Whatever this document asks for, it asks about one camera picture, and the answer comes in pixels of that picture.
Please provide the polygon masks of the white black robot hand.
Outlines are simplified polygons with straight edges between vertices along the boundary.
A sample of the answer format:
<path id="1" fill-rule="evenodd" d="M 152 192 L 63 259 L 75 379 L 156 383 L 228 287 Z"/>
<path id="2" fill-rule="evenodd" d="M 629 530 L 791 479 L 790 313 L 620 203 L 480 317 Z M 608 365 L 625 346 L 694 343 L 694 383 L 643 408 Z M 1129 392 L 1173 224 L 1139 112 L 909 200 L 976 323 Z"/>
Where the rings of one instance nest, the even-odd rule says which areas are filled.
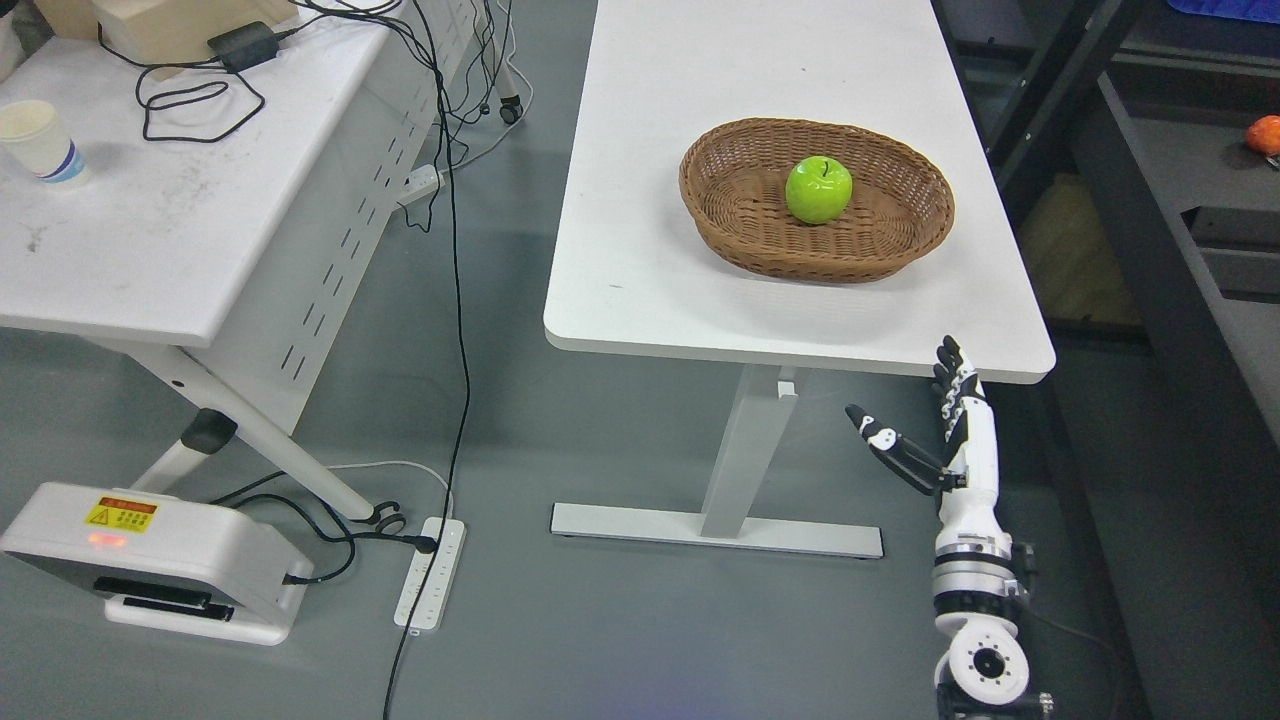
<path id="1" fill-rule="evenodd" d="M 943 459 L 933 457 L 855 404 L 849 404 L 845 413 L 882 464 L 911 488 L 938 501 L 937 550 L 989 542 L 1006 553 L 1010 541 L 995 518 L 998 448 L 993 410 L 977 368 L 952 336 L 943 337 L 937 359 L 933 373 L 943 424 Z"/>

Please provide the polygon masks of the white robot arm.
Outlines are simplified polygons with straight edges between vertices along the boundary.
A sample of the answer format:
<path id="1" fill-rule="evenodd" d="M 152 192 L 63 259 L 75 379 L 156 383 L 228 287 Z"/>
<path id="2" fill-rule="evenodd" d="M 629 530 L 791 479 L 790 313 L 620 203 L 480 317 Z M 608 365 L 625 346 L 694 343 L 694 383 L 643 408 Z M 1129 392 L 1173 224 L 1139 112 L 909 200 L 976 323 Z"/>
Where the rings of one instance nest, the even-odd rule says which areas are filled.
<path id="1" fill-rule="evenodd" d="M 1051 719 L 1055 697 L 1030 688 L 1018 639 L 1027 591 L 1009 533 L 942 546 L 932 569 L 934 625 L 948 647 L 933 671 L 940 719 Z"/>

